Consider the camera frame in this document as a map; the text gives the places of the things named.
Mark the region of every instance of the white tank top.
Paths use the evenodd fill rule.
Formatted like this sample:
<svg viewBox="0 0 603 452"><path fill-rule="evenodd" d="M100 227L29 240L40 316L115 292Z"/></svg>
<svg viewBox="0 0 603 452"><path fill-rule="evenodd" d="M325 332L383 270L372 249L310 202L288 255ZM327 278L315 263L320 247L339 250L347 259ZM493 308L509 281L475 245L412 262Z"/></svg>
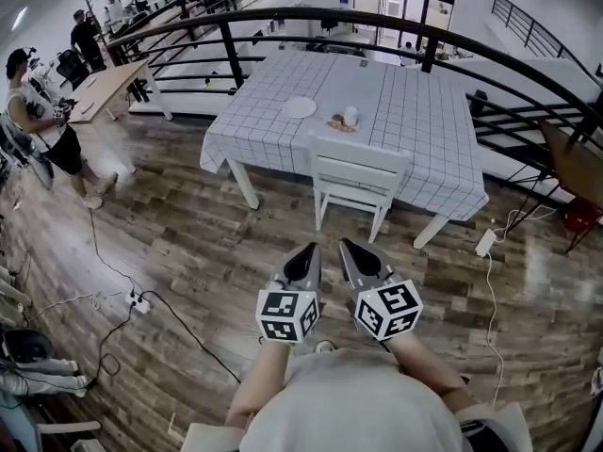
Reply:
<svg viewBox="0 0 603 452"><path fill-rule="evenodd" d="M41 97L28 82L23 82L18 89L9 89L7 98L7 115L13 125L23 131L21 126L10 116L9 104L12 99L19 98L25 103L27 114L34 120L52 119L54 117L54 107L51 103ZM36 144L36 147L43 153L50 151L57 144L60 137L65 132L66 126L53 126L44 132L37 134L28 134Z"/></svg>

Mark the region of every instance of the white chair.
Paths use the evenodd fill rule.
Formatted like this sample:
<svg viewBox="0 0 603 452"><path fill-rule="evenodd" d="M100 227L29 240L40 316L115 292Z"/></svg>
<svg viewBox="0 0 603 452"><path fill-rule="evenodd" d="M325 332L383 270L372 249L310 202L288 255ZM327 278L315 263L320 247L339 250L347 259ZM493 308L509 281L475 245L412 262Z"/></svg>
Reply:
<svg viewBox="0 0 603 452"><path fill-rule="evenodd" d="M317 231L320 231L327 204L334 202L375 214L368 239L372 243L399 191L410 153L313 134L309 141Z"/></svg>

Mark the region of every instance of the white shirt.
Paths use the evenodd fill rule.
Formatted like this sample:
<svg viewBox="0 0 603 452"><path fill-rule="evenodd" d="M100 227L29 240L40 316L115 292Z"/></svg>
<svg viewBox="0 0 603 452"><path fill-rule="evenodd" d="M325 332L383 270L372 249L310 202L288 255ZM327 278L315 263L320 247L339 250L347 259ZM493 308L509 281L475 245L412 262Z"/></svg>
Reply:
<svg viewBox="0 0 603 452"><path fill-rule="evenodd" d="M123 27L125 23L125 15L123 13L122 1L115 0L112 4L106 4L105 22L113 22L111 30L113 33L117 33Z"/></svg>
<svg viewBox="0 0 603 452"><path fill-rule="evenodd" d="M14 121L10 116L10 101L12 99L22 99L27 108L27 114L34 120L40 119L52 119L55 116L55 108L51 103L42 98L36 90L29 84L29 82L23 82L21 87L18 89L9 89L7 98L7 115L10 122L23 132L21 126ZM44 132L37 134L28 134L36 144L36 147L43 153L50 151L55 144L57 144L60 137L65 132L65 125L61 127L53 126L50 129L46 129Z"/></svg>
<svg viewBox="0 0 603 452"><path fill-rule="evenodd" d="M409 54L415 54L416 55L416 48L415 47L411 47L406 48L406 47L400 47L398 50L403 50L404 52L408 52ZM400 56L399 58L399 64L406 67L407 65L415 65L416 64L416 60L414 58L408 58L406 56Z"/></svg>
<svg viewBox="0 0 603 452"><path fill-rule="evenodd" d="M181 452L475 452L462 424L477 419L510 452L522 450L518 430L489 407L454 415L391 355L340 349L295 359L246 431L191 426Z"/></svg>

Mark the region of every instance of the small plate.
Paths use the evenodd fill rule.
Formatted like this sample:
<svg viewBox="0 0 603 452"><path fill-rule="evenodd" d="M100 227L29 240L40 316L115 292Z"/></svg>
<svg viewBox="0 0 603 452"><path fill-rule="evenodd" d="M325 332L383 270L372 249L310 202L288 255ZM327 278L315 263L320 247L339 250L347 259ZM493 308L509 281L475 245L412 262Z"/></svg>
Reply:
<svg viewBox="0 0 603 452"><path fill-rule="evenodd" d="M283 113L292 119L310 117L317 111L317 103L309 97L291 97L283 104Z"/></svg>

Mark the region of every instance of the white tablecloth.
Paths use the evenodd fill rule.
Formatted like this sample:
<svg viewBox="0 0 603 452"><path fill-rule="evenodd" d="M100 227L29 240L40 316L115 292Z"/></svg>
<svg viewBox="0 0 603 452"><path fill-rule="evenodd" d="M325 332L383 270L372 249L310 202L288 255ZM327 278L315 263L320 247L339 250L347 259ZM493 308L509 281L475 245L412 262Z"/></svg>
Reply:
<svg viewBox="0 0 603 452"><path fill-rule="evenodd" d="M238 90L207 130L201 167L217 172L229 157L311 175L306 137L352 140L413 154L398 199L450 219L467 220L488 202L475 129L464 92L447 79L361 58L278 51ZM306 119L281 112L289 97L318 104ZM345 107L359 109L358 132L326 125Z"/></svg>

